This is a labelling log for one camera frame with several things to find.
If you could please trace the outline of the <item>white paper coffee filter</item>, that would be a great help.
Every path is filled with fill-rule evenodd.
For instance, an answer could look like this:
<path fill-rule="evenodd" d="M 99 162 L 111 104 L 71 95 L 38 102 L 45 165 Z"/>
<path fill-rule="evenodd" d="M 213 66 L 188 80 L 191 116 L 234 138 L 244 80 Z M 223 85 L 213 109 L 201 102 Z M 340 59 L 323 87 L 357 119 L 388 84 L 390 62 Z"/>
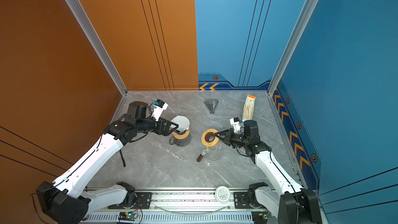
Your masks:
<path fill-rule="evenodd" d="M 189 129 L 190 121 L 185 116 L 176 116 L 172 119 L 172 122 L 178 125 L 178 128 L 174 131 L 176 133 L 185 132 Z"/>

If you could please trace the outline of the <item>bamboo dripper ring stand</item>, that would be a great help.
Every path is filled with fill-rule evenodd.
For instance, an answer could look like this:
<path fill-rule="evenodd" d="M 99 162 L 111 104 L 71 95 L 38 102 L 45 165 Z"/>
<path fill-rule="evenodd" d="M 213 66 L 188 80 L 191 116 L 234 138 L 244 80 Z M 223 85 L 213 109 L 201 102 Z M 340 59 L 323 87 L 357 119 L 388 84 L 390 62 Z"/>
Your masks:
<path fill-rule="evenodd" d="M 185 131 L 183 131 L 183 132 L 179 132 L 179 133 L 173 132 L 173 137 L 176 138 L 176 139 L 178 139 L 178 140 L 184 140 L 184 139 L 186 139 L 189 135 L 190 135 L 190 130 L 189 130 L 189 129 L 187 129 L 187 130 L 185 130 Z"/>

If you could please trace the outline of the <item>ribbed glass coffee server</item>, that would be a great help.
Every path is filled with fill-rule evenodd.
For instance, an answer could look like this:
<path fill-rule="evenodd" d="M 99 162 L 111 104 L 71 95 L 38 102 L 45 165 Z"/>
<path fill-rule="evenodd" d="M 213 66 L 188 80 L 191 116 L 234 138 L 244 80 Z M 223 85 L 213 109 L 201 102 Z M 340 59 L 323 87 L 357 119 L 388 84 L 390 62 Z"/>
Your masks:
<path fill-rule="evenodd" d="M 191 136 L 190 135 L 187 136 L 184 139 L 178 139 L 178 138 L 176 138 L 174 136 L 169 139 L 169 144 L 170 145 L 176 145 L 176 146 L 179 146 L 179 147 L 187 146 L 190 142 L 191 142 Z"/>

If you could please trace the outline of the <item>orange coffee filter pack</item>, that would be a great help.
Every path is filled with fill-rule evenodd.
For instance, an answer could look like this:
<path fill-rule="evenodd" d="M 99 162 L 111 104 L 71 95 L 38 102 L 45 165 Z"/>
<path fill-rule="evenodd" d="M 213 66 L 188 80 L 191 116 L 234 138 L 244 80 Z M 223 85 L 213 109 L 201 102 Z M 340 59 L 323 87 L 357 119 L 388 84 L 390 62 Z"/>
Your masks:
<path fill-rule="evenodd" d="M 254 115 L 255 100 L 256 100 L 255 96 L 247 95 L 242 115 L 243 121 L 252 120 Z"/>

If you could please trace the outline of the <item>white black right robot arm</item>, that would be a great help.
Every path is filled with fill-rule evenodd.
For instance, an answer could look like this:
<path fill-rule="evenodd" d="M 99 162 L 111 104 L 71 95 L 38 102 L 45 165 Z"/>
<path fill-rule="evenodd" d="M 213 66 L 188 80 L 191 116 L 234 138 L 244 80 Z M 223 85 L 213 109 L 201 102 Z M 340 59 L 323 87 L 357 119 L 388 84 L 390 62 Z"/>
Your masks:
<path fill-rule="evenodd" d="M 264 206 L 279 224 L 321 224 L 319 200 L 315 192 L 296 182 L 278 163 L 272 149 L 259 135 L 233 129 L 216 132 L 215 136 L 235 149 L 244 148 L 247 157 L 266 175 L 274 190 L 263 183 L 249 186 L 250 203 Z"/>

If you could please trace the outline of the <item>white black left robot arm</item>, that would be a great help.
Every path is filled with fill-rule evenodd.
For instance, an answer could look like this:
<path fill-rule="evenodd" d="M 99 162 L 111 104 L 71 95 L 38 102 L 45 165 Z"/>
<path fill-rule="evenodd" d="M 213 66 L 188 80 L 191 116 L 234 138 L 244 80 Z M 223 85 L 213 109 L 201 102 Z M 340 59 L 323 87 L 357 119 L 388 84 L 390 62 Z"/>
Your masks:
<path fill-rule="evenodd" d="M 58 224 L 78 224 L 88 214 L 110 205 L 133 203 L 135 189 L 120 182 L 109 188 L 85 193 L 84 189 L 103 165 L 126 144 L 138 141 L 137 134 L 153 132 L 168 136 L 178 124 L 159 118 L 117 120 L 107 126 L 98 141 L 65 173 L 36 190 L 40 208 Z"/>

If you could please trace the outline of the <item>grey ribbed glass dripper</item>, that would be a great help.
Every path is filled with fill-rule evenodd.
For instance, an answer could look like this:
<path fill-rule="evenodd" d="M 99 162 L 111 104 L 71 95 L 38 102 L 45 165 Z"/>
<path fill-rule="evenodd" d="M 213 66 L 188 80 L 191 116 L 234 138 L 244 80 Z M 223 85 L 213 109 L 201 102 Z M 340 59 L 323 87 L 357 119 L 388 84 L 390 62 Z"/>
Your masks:
<path fill-rule="evenodd" d="M 219 103 L 218 99 L 209 99 L 209 100 L 204 101 L 204 104 L 207 107 L 207 109 L 209 110 L 210 114 L 215 113 L 215 109 L 216 109 L 218 103 Z"/>

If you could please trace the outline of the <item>white round lid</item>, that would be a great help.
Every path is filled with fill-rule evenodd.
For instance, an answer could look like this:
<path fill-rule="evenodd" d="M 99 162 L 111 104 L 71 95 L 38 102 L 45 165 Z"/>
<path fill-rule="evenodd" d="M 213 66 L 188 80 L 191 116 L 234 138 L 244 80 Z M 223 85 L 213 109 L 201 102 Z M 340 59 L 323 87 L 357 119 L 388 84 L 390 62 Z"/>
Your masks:
<path fill-rule="evenodd" d="M 226 204 L 231 199 L 230 190 L 226 186 L 219 186 L 215 191 L 215 198 L 219 203 Z"/>

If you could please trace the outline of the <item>circuit board right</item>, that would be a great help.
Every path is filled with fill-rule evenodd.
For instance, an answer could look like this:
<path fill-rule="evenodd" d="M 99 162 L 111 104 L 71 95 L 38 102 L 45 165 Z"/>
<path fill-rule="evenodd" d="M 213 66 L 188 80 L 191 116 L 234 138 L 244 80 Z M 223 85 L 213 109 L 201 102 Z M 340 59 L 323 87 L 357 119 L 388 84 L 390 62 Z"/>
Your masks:
<path fill-rule="evenodd" d="M 267 224 L 273 218 L 273 215 L 268 212 L 252 212 L 251 214 L 254 224 Z"/>

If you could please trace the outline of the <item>green circuit board left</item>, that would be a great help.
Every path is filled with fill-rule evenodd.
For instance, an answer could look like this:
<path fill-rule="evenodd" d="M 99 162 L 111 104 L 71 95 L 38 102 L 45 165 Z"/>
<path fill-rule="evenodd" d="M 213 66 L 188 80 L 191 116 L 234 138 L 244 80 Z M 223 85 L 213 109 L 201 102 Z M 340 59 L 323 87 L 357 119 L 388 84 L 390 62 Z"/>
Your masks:
<path fill-rule="evenodd" d="M 135 222 L 139 219 L 139 214 L 134 212 L 120 212 L 118 222 Z"/>

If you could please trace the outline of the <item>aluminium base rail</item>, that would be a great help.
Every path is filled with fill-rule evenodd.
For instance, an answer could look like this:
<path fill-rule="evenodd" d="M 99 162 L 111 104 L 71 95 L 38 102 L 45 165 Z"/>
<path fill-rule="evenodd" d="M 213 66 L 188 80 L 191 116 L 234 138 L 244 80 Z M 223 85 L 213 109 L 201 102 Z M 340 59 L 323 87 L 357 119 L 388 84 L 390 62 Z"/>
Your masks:
<path fill-rule="evenodd" d="M 253 206 L 248 190 L 228 188 L 231 199 L 219 203 L 216 188 L 141 189 L 132 204 L 115 204 L 88 214 L 82 224 L 254 224 L 252 212 L 268 212 Z M 120 212 L 139 214 L 135 222 L 118 222 Z"/>

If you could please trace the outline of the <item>aluminium right corner post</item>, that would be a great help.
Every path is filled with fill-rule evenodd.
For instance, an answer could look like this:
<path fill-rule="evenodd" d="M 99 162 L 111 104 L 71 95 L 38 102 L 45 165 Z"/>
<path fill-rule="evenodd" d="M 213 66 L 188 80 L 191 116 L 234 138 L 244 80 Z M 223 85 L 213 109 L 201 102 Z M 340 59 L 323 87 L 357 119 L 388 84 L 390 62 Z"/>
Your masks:
<path fill-rule="evenodd" d="M 319 0 L 305 0 L 304 5 L 301 9 L 301 12 L 297 18 L 295 26 L 292 30 L 290 38 L 287 42 L 287 45 L 284 49 L 284 52 L 279 60 L 279 63 L 276 67 L 274 75 L 271 79 L 271 83 L 267 90 L 268 95 L 272 96 L 284 74 L 287 65 L 301 39 L 301 36 L 318 4 Z"/>

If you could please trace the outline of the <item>aluminium corner post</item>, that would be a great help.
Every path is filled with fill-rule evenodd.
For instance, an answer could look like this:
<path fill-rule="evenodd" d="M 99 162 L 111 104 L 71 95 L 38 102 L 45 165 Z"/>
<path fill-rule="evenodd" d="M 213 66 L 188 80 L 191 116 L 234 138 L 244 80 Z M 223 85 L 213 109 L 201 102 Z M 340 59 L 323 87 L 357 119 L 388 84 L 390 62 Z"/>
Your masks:
<path fill-rule="evenodd" d="M 287 42 L 287 45 L 284 49 L 284 52 L 279 60 L 279 63 L 276 67 L 274 75 L 271 79 L 271 83 L 267 90 L 268 95 L 272 96 L 284 74 L 287 65 L 301 39 L 301 36 L 318 4 L 319 0 L 305 0 L 304 5 L 301 9 L 301 12 L 297 18 L 295 26 L 292 30 L 290 38 Z"/>
<path fill-rule="evenodd" d="M 75 19 L 79 23 L 81 29 L 83 30 L 99 59 L 106 68 L 117 89 L 122 96 L 125 96 L 128 90 L 121 76 L 119 75 L 114 63 L 112 62 L 105 46 L 103 45 L 99 35 L 97 34 L 93 24 L 91 23 L 86 11 L 84 10 L 84 7 L 82 6 L 80 0 L 65 0 L 65 2 L 73 13 Z"/>

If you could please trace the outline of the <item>aluminium left corner post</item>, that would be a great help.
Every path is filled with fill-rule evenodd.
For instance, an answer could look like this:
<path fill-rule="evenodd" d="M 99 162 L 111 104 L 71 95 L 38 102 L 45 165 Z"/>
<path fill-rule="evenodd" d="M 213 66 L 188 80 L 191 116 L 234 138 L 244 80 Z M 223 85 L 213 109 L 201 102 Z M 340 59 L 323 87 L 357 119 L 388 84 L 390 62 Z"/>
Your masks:
<path fill-rule="evenodd" d="M 73 13 L 75 19 L 79 23 L 81 29 L 83 30 L 99 59 L 106 68 L 117 89 L 122 96 L 125 96 L 128 90 L 121 76 L 119 75 L 114 63 L 112 62 L 105 46 L 103 45 L 99 35 L 97 34 L 93 24 L 91 23 L 86 11 L 84 10 L 84 7 L 82 6 L 80 0 L 65 0 L 65 2 Z"/>

